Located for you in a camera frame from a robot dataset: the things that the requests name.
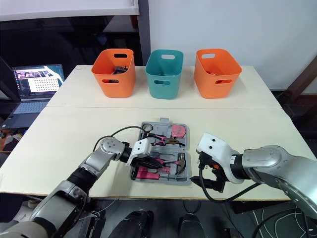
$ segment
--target teal basket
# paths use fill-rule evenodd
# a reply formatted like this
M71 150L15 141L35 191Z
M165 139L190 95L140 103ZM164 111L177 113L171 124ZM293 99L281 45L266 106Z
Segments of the teal basket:
M152 97L177 97L183 59L184 55L180 51L156 50L151 53L145 72Z

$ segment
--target laptop keyboard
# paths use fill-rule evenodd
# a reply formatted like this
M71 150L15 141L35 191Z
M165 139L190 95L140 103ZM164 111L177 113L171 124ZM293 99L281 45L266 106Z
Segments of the laptop keyboard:
M40 113L47 103L47 101L20 103L13 114Z

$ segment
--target plastic basket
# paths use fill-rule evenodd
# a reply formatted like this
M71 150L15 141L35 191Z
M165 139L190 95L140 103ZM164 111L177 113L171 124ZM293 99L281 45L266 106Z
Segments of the plastic basket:
M224 49L204 49L196 53L194 79L204 98L227 96L241 72L240 65Z
M152 97L177 97L183 59L183 53L175 50L156 50L151 53L145 72Z
M116 66L127 67L128 70L121 74L113 74ZM91 71L107 97L126 98L132 95L135 83L132 50L107 49L102 51Z

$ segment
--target hammer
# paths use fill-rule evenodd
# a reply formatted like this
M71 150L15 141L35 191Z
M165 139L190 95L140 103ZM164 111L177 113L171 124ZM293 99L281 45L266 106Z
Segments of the hammer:
M159 158L157 158L157 160L161 164L176 164L177 165L177 172L176 172L177 175L179 175L181 172L183 172L184 169L186 168L185 153L178 153L177 161L162 160Z

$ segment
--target laptop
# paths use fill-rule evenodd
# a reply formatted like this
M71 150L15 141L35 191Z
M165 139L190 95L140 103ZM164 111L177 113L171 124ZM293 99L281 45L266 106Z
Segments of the laptop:
M61 64L12 69L21 102L0 129L30 127L65 80Z

